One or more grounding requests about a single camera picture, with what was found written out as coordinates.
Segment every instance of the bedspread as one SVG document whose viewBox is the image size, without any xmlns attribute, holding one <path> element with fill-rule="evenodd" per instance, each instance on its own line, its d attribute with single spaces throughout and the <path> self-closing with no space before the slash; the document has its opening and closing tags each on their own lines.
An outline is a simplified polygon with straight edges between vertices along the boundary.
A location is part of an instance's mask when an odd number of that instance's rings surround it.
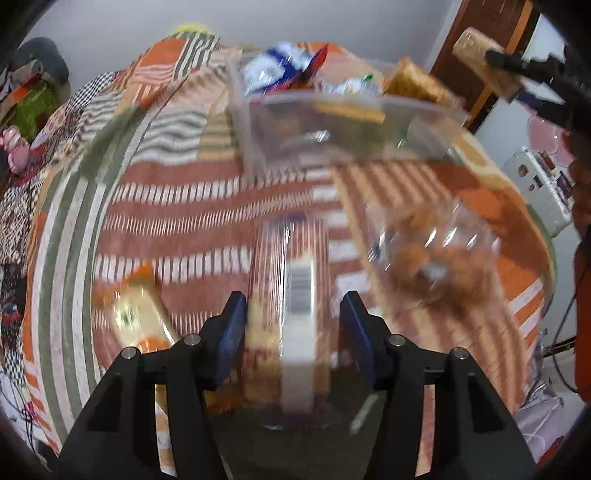
<svg viewBox="0 0 591 480">
<path fill-rule="evenodd" d="M 91 312 L 93 286 L 121 280 L 149 262 L 172 325 L 181 336 L 197 332 L 232 290 L 248 292 L 256 226 L 290 212 L 327 225 L 336 297 L 357 290 L 392 331 L 423 348 L 468 348 L 515 411 L 524 400 L 526 369 L 555 273 L 547 241 L 509 180 L 467 132 L 454 144 L 460 161 L 393 158 L 244 176 L 225 72 L 228 56 L 239 52 L 203 33 L 179 33 L 155 44 L 92 100 L 87 110 L 95 122 L 87 123 L 85 143 L 54 167 L 44 185 L 23 343 L 25 377 L 51 446 L 59 451 L 117 351 L 110 348 L 104 318 Z M 396 314 L 364 254 L 364 205 L 454 196 L 501 238 L 498 302 Z M 335 343 L 335 364 L 337 349 Z M 417 472 L 429 468 L 433 411 L 433 391 L 427 390 Z M 160 428 L 165 420 L 159 418 Z M 161 447 L 163 464 L 172 468 L 166 440 Z"/>
</svg>

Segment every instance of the barcode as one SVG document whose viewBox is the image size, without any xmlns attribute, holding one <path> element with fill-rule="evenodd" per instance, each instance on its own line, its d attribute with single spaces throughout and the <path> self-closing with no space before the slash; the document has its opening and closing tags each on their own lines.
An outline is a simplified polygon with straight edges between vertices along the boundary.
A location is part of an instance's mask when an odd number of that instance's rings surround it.
<svg viewBox="0 0 591 480">
<path fill-rule="evenodd" d="M 312 315 L 312 260 L 298 260 L 287 267 L 287 314 Z"/>
</svg>

